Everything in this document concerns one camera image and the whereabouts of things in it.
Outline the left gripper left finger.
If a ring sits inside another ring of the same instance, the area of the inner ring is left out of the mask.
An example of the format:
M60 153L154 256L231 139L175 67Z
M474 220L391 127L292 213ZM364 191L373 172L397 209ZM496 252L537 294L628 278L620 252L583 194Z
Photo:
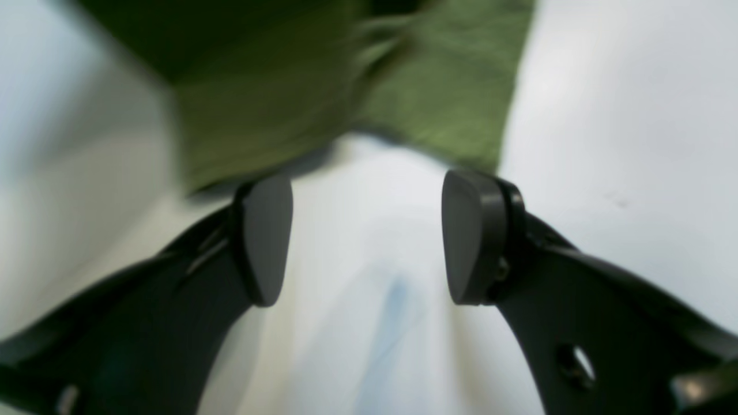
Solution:
M290 178L247 182L153 257L3 339L2 405L195 414L232 326L280 295L292 217Z

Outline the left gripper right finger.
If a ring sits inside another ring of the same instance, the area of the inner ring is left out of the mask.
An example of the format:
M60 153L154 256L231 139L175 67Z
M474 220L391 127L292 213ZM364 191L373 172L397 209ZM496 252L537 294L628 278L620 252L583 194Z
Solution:
M511 182L448 171L441 220L451 299L499 310L546 413L736 413L736 336L583 253Z

